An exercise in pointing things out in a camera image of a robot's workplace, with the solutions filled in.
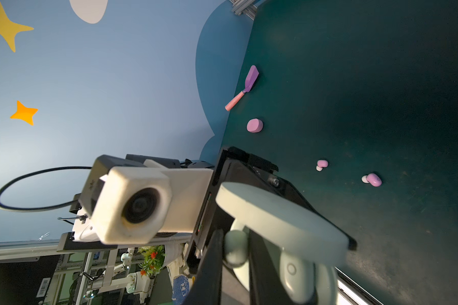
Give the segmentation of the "white earbud charging case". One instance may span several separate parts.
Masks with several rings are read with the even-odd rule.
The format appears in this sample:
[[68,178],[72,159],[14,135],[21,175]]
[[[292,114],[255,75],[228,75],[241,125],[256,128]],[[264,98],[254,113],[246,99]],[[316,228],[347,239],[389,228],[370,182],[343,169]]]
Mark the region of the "white earbud charging case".
[[[269,241],[270,251],[279,254],[276,284],[294,304],[335,304],[338,295],[336,267],[345,264],[350,239],[317,213],[254,186],[224,182],[216,203],[234,218],[230,228],[256,233]],[[249,244],[249,253],[253,250]],[[232,268],[247,290],[250,270],[248,260]]]

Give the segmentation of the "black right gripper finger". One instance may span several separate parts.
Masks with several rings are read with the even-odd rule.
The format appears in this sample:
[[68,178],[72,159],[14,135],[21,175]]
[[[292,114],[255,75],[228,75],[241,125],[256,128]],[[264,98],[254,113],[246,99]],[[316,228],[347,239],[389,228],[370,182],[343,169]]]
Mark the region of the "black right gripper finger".
[[212,234],[205,256],[201,261],[193,287],[184,300],[184,305],[219,305],[223,266],[224,233]]

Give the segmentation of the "white earbud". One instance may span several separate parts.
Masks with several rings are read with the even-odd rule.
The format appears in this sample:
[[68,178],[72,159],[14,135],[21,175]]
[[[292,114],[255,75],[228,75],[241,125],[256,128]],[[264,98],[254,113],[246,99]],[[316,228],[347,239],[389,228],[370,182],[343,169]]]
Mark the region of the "white earbud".
[[240,230],[229,231],[224,237],[224,259],[231,268],[239,268],[248,260],[248,234]]

